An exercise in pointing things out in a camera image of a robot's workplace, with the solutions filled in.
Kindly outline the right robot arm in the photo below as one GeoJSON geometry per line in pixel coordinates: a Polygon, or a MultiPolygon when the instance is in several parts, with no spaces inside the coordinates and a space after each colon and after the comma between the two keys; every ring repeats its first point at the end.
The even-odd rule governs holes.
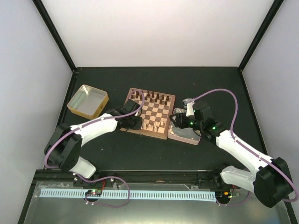
{"type": "Polygon", "coordinates": [[[214,186],[223,188],[227,184],[236,185],[254,193],[266,207],[272,208],[278,202],[286,200],[295,192],[294,184],[286,161],[278,157],[273,159],[227,129],[213,118],[206,102],[184,102],[186,112],[175,113],[170,120],[176,128],[191,128],[195,133],[226,151],[242,163],[247,170],[227,166],[213,175],[214,186]]]}

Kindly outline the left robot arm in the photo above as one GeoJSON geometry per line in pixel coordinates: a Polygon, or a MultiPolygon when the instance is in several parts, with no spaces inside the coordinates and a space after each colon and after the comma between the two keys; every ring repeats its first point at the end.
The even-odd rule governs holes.
{"type": "Polygon", "coordinates": [[[142,102],[129,99],[122,107],[111,109],[100,117],[79,124],[58,125],[45,147],[44,165],[46,168],[58,168],[70,171],[84,178],[89,186],[100,182],[97,168],[80,153],[82,146],[89,141],[121,128],[139,130],[142,125],[142,102]]]}

